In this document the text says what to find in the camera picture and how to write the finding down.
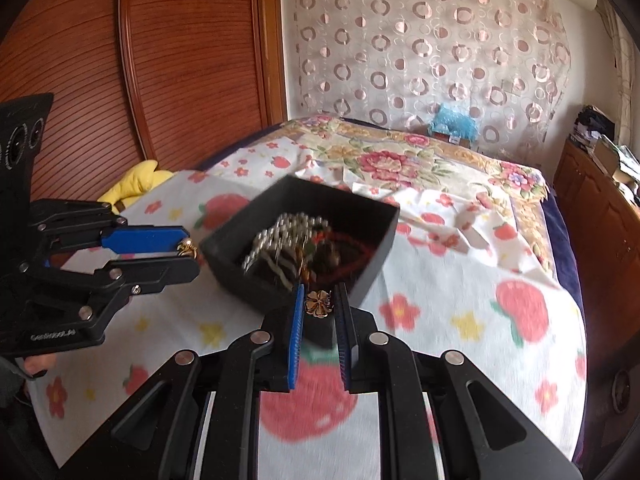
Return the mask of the left hand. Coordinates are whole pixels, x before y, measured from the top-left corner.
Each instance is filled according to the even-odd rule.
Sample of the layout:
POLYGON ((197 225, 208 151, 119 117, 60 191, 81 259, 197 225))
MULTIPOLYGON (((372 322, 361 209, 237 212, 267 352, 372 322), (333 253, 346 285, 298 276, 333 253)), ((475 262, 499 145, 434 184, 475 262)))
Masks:
POLYGON ((32 378, 42 377, 56 363, 56 354, 42 354, 41 356, 29 356, 24 359, 23 366, 25 373, 32 378))

